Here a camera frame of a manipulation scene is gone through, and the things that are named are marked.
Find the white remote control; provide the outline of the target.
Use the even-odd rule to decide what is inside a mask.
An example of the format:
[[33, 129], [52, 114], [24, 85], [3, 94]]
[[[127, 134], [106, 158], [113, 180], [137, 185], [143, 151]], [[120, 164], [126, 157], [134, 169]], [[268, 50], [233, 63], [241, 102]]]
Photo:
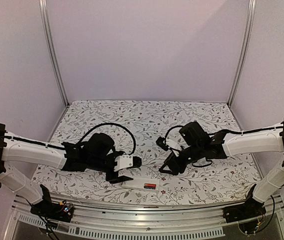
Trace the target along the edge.
[[[155, 184], [156, 189], [145, 189], [144, 184]], [[159, 185], [160, 181], [156, 179], [135, 178], [133, 180], [123, 182], [121, 186], [127, 189], [158, 191]]]

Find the red battery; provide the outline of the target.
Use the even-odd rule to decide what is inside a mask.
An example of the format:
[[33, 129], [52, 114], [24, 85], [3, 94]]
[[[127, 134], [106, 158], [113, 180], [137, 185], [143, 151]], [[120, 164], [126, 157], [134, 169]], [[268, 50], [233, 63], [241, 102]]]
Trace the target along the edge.
[[155, 186], [155, 185], [144, 185], [144, 188], [145, 188], [145, 189], [152, 189], [152, 190], [155, 190], [155, 189], [156, 189], [156, 186]]

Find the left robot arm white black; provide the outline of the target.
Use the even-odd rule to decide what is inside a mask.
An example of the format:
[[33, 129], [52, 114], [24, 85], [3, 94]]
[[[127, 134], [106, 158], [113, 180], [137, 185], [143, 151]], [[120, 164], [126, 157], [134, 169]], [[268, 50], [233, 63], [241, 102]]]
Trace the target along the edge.
[[88, 141], [81, 138], [77, 143], [51, 144], [7, 132], [0, 123], [0, 184], [36, 205], [45, 217], [56, 213], [49, 190], [33, 184], [9, 162], [45, 165], [64, 172], [94, 170], [105, 173], [107, 182], [117, 184], [132, 179], [120, 175], [121, 170], [141, 167], [141, 158], [133, 154], [116, 150], [114, 140], [105, 133], [94, 133]]

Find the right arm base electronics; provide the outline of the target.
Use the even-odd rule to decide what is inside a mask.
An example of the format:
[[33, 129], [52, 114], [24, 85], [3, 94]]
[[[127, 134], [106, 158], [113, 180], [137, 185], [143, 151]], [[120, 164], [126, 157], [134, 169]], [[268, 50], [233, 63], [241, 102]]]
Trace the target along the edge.
[[252, 196], [242, 204], [223, 208], [223, 218], [226, 223], [245, 221], [239, 224], [239, 229], [247, 235], [258, 231], [261, 221], [257, 217], [262, 217], [265, 213], [264, 204], [254, 200]]

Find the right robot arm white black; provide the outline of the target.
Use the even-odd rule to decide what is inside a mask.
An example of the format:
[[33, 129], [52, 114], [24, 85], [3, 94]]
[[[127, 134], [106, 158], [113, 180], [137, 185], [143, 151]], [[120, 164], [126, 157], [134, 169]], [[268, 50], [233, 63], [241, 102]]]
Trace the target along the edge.
[[[279, 152], [284, 154], [284, 120], [276, 125], [248, 131], [231, 131], [223, 129], [215, 134], [207, 133], [196, 121], [180, 127], [179, 134], [187, 144], [186, 148], [169, 139], [158, 137], [156, 145], [171, 154], [160, 168], [161, 173], [182, 174], [187, 165], [198, 160], [226, 159], [231, 156]], [[284, 159], [249, 191], [245, 203], [241, 205], [240, 214], [251, 218], [264, 202], [284, 186]]]

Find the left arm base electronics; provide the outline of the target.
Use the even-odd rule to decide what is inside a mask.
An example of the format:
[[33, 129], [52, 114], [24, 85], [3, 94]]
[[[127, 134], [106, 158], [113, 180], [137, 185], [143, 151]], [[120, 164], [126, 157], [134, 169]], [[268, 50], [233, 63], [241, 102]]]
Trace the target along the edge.
[[40, 188], [43, 193], [42, 199], [37, 204], [31, 204], [30, 212], [49, 220], [70, 223], [74, 213], [74, 205], [65, 200], [54, 203], [51, 200], [49, 190], [42, 184], [40, 185]]

